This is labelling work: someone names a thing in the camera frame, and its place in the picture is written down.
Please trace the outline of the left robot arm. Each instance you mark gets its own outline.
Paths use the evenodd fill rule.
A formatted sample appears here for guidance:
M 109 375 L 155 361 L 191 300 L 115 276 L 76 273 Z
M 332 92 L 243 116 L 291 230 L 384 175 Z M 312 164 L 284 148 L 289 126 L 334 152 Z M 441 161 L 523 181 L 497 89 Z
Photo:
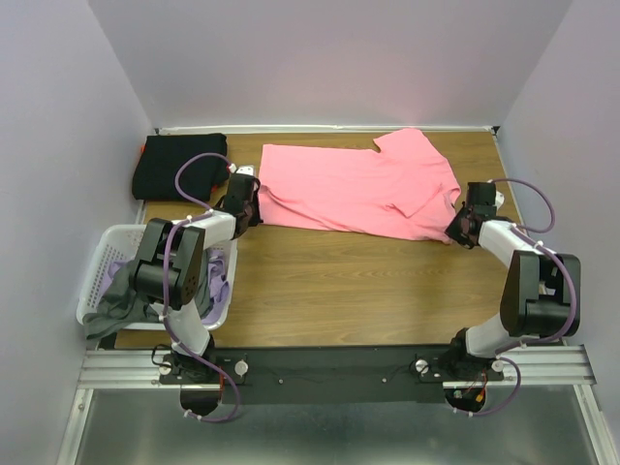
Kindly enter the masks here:
M 159 320 L 172 348 L 184 355 L 182 372 L 195 383 L 207 381 L 215 368 L 213 356 L 206 352 L 210 334 L 195 303 L 202 254 L 213 245 L 237 240 L 262 222 L 260 186 L 252 166 L 240 167 L 231 174 L 227 193 L 214 209 L 176 223 L 149 221 L 130 263 L 131 288 L 164 305 Z

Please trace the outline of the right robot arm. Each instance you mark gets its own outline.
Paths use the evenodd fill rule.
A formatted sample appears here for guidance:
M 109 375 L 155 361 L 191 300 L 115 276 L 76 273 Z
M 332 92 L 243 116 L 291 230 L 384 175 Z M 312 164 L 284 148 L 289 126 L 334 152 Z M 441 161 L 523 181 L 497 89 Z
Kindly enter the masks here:
M 507 268 L 498 313 L 485 323 L 461 329 L 445 355 L 452 377 L 465 380 L 481 368 L 481 359 L 529 344 L 554 342 L 576 334 L 580 324 L 581 263 L 560 254 L 529 234 L 547 233 L 555 212 L 546 195 L 534 190 L 549 210 L 549 225 L 534 229 L 498 215 L 503 196 L 494 179 L 468 184 L 466 200 L 446 229 L 466 249 L 480 247 Z

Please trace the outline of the pink t shirt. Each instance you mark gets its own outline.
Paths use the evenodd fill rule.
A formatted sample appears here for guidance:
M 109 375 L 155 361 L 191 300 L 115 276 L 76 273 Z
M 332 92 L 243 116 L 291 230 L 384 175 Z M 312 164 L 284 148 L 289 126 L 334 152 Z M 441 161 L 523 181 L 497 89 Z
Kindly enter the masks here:
M 270 226 L 449 242 L 460 186 L 449 161 L 418 129 L 372 149 L 266 144 L 259 202 Z

